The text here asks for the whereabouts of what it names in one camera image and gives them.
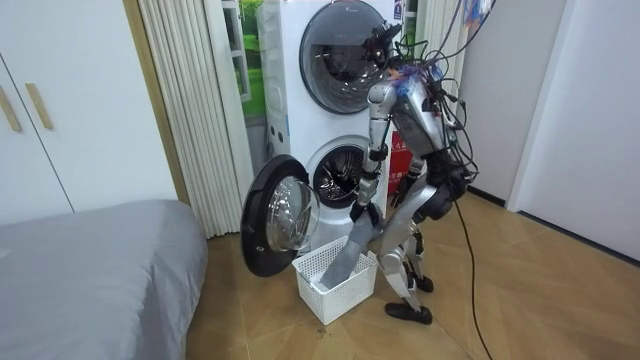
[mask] gray towel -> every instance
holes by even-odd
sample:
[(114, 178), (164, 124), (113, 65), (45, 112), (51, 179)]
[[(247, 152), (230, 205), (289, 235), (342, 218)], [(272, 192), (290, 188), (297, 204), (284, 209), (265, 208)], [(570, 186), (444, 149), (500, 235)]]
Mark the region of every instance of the gray towel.
[(367, 244), (378, 237), (381, 229), (384, 228), (382, 211), (377, 205), (374, 206), (378, 212), (378, 218), (381, 219), (380, 224), (373, 226), (369, 213), (366, 211), (356, 220), (351, 233), (349, 233), (347, 244), (340, 250), (320, 279), (320, 284), (327, 289), (333, 289), (349, 278), (358, 263), (360, 254), (367, 251)]

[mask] washing machine door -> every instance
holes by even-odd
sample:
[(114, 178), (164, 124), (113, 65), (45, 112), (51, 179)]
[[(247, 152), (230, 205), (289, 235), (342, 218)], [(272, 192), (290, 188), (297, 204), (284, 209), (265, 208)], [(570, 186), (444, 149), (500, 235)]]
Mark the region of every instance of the washing machine door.
[(318, 226), (320, 204), (304, 166), (277, 155), (253, 180), (242, 210), (242, 254), (249, 270), (268, 277), (291, 264)]
[(300, 44), (300, 72), (322, 108), (354, 114), (367, 108), (367, 92), (383, 70), (364, 60), (362, 44), (384, 22), (362, 1), (331, 2), (311, 19)]

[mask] gray cloth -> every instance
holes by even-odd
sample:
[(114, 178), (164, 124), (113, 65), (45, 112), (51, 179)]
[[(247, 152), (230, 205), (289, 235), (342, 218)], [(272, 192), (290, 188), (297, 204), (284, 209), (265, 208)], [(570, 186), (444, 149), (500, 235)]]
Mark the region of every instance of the gray cloth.
[(0, 359), (183, 359), (206, 259), (177, 201), (0, 227)]
[[(382, 211), (377, 205), (374, 206), (378, 212), (378, 218), (382, 221)], [(383, 223), (373, 226), (369, 213), (365, 211), (353, 224), (349, 240), (322, 275), (320, 284), (327, 289), (333, 289), (347, 280), (356, 267), (360, 254), (367, 251), (367, 244), (380, 235), (380, 229), (383, 227)]]

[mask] wooden floor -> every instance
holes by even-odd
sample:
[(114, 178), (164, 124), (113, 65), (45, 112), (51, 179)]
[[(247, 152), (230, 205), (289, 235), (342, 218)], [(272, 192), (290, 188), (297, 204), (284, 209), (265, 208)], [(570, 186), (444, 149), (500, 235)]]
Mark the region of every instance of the wooden floor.
[[(478, 320), (495, 360), (640, 359), (640, 268), (473, 195), (461, 209), (478, 261)], [(435, 317), (430, 326), (384, 314), (397, 298), (379, 273), (372, 297), (324, 327), (299, 298), (293, 269), (256, 278), (237, 235), (210, 240), (187, 358), (487, 359), (455, 211), (422, 229), (436, 287), (421, 294)]]

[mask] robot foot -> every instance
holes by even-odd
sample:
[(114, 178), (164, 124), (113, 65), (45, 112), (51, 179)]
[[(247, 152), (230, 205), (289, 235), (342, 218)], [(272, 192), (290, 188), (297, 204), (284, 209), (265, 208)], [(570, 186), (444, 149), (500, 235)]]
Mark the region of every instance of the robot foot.
[(433, 292), (433, 281), (431, 281), (431, 279), (426, 276), (423, 276), (422, 279), (418, 279), (418, 274), (416, 274), (415, 272), (411, 272), (410, 275), (416, 281), (416, 286), (418, 287), (418, 289), (427, 293)]
[(433, 315), (428, 308), (420, 306), (420, 311), (415, 311), (406, 302), (402, 304), (388, 303), (384, 306), (384, 311), (387, 315), (400, 320), (410, 320), (425, 325), (429, 325), (433, 321)]

